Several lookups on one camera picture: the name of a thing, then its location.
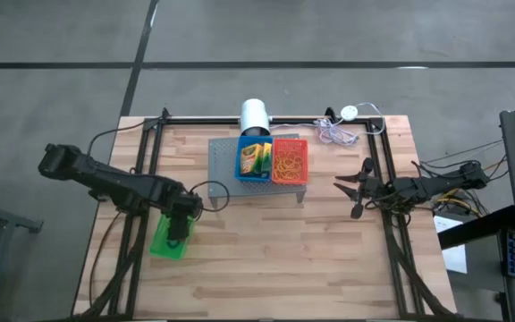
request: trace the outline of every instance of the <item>gray floor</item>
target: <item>gray floor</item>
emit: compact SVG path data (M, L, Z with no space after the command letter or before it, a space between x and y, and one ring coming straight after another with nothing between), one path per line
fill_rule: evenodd
M0 62L131 62L148 0L0 0ZM515 61L515 0L161 0L145 61ZM45 220L18 232L0 284L0 320L66 317L97 204L38 175L48 142L86 147L116 126L130 70L0 70L0 207ZM321 114L361 101L408 114L427 160L501 137L515 69L143 71L131 115ZM95 148L108 159L112 137ZM488 165L502 147L478 155ZM479 191L511 204L507 179ZM459 312L498 317L487 291L453 278Z

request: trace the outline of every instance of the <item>white cable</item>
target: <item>white cable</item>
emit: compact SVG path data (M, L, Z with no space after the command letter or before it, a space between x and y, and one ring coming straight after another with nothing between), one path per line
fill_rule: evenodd
M384 116L381 114L381 112L375 106L375 104L368 103L368 102L363 102L363 103L356 104L354 106L355 107L359 107L359 106L371 106L371 107L373 107L375 109L375 111L381 116L381 119L383 120L383 127L381 128L381 130L376 131L376 132L361 131L361 132L358 132L358 133L351 133L351 132L345 131L345 130L341 129L339 126L337 126L337 125L339 125L343 121L343 119L341 119L337 123L331 123L331 121L329 119L326 119L326 118L317 119L317 120L313 121L313 124L311 124L311 123L279 124L279 125L270 126L269 128L270 129L275 129L275 128L278 128L278 127L281 127L281 126L289 126L289 127L308 126L308 127L315 127L315 128L317 128L319 130L319 139L323 143L325 143L325 144L335 143L335 144L339 144L339 145L344 146L344 147L350 147L350 146L354 145L355 143L357 143L357 140L359 139L359 135L362 135L362 134L378 135L378 134L381 134L384 131L384 127L385 127Z

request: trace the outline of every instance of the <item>white paper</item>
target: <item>white paper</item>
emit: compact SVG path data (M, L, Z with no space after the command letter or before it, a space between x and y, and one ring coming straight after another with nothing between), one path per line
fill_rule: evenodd
M462 222L441 216L435 216L436 232L453 228L454 226L462 225ZM452 247L448 250L443 250L444 265L446 269L467 274L466 269L466 249L464 245Z

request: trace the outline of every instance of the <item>gray metal tray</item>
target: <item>gray metal tray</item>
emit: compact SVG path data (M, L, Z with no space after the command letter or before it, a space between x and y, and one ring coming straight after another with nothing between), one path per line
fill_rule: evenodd
M274 138L297 139L299 134L273 135ZM277 184L273 182L241 182L234 177L238 138L211 139L208 141L208 180L219 181L228 187L230 197L263 196L271 194L295 193L301 203L307 185ZM226 197L223 187L216 183L208 184L208 197L214 209L218 198Z

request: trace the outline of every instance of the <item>red mesh basket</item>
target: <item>red mesh basket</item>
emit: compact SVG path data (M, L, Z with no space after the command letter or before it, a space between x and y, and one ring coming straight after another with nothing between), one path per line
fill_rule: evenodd
M309 179L308 142L297 139L274 139L272 181L304 184Z

